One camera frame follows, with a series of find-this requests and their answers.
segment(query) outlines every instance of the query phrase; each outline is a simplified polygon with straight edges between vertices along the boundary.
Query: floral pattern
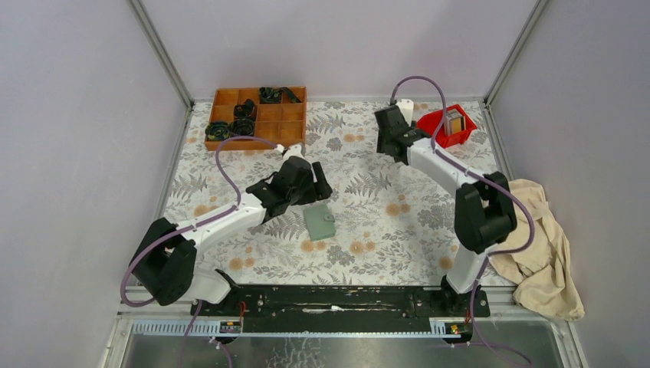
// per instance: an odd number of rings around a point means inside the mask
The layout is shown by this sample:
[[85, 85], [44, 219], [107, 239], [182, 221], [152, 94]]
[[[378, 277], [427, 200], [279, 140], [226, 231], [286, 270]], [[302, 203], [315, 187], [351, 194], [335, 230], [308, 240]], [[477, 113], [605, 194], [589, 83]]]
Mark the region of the floral pattern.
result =
[[[436, 285], [453, 266], [458, 239], [453, 198], [421, 172], [376, 153], [379, 102], [307, 105], [307, 159], [320, 161], [333, 194], [336, 236], [309, 240], [302, 206], [224, 241], [197, 260], [239, 283]], [[476, 123], [470, 139], [448, 150], [486, 172], [497, 169], [477, 102], [461, 102]], [[165, 216], [182, 221], [225, 205], [235, 194], [203, 144], [211, 103], [197, 103], [172, 182]], [[414, 119], [442, 108], [417, 103]], [[281, 164], [267, 151], [223, 152], [225, 171], [240, 188]], [[489, 268], [482, 284], [510, 285]]]

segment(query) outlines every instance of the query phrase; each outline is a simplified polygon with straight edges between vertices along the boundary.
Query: gray wall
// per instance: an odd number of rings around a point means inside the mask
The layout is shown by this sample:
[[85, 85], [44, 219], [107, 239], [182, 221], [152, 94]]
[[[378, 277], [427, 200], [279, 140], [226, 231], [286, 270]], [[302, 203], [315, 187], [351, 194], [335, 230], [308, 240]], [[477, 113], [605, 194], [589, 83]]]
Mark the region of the gray wall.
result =
[[[305, 85], [311, 97], [385, 97], [411, 74], [483, 96], [535, 0], [146, 0], [194, 98], [215, 87]], [[426, 83], [401, 93], [433, 96]]]
[[96, 366], [184, 107], [126, 1], [0, 18], [0, 366]]
[[650, 2], [551, 2], [494, 105], [564, 227], [591, 366], [648, 366]]

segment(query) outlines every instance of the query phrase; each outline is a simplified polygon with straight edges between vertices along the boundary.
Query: wooden tray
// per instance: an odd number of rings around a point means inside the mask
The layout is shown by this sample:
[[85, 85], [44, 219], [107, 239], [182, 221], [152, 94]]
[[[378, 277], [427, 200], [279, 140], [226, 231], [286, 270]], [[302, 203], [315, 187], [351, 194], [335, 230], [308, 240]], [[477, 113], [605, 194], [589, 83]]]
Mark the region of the wooden tray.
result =
[[[282, 94], [280, 103], [260, 104], [259, 88], [229, 88], [219, 89], [215, 94], [212, 104], [210, 121], [224, 120], [232, 123], [235, 119], [233, 110], [235, 105], [242, 104], [251, 99], [258, 107], [255, 120], [255, 136], [265, 138], [271, 142], [279, 143], [285, 147], [292, 144], [304, 143], [305, 123], [307, 120], [307, 88], [289, 87], [302, 103], [291, 103], [289, 98]], [[215, 151], [221, 141], [204, 139], [208, 151]], [[273, 147], [254, 140], [237, 140], [228, 142], [223, 150], [271, 150]]]

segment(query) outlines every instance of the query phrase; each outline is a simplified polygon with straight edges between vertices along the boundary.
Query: crumpled fabric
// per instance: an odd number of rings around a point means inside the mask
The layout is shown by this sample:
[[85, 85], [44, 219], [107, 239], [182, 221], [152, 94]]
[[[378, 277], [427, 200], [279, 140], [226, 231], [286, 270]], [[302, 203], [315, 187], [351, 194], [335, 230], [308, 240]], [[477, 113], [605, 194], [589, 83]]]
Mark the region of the crumpled fabric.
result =
[[[510, 192], [526, 206], [535, 221], [530, 247], [512, 255], [490, 258], [497, 273], [517, 284], [514, 300], [525, 308], [549, 317], [579, 320], [585, 309], [571, 278], [569, 240], [549, 210], [544, 189], [530, 180], [510, 182]], [[519, 248], [528, 239], [528, 222], [514, 206], [517, 228], [497, 249]]]

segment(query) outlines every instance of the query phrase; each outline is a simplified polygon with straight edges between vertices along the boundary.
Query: red plastic bin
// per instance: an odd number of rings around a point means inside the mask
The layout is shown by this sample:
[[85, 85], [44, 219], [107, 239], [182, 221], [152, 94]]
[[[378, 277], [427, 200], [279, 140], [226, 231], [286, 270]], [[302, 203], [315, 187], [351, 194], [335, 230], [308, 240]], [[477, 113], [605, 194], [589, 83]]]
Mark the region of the red plastic bin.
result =
[[[447, 136], [445, 134], [445, 128], [442, 127], [438, 132], [438, 136], [435, 138], [435, 141], [438, 142], [443, 148], [453, 146], [455, 144], [463, 144], [469, 138], [471, 131], [476, 129], [476, 124], [468, 117], [463, 108], [460, 105], [453, 105], [447, 107], [447, 111], [456, 109], [465, 117], [465, 130], [461, 132]], [[429, 134], [433, 134], [436, 126], [440, 123], [440, 118], [442, 117], [442, 110], [434, 111], [432, 113], [427, 113], [418, 121], [418, 128], [424, 130]]]

